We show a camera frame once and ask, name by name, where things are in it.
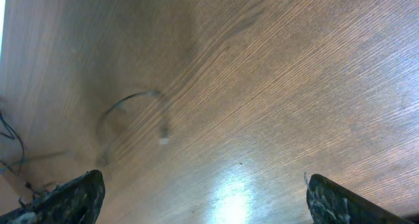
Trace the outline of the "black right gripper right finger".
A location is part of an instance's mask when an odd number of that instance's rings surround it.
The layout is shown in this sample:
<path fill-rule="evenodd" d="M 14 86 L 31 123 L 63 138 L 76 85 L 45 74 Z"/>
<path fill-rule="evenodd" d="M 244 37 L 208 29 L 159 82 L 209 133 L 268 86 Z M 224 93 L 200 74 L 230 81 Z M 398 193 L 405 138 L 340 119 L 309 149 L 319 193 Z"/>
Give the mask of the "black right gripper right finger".
<path fill-rule="evenodd" d="M 306 203 L 314 224 L 410 223 L 334 181 L 313 174 L 304 179 Z"/>

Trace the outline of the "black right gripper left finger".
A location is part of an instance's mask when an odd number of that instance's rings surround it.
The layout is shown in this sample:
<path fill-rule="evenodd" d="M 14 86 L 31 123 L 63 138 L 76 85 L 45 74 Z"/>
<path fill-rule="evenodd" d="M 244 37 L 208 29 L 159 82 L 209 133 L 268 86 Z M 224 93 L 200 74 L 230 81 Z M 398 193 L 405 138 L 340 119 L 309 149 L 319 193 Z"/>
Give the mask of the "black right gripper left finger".
<path fill-rule="evenodd" d="M 99 170 L 87 171 L 1 216 L 6 224 L 95 224 L 105 198 Z"/>

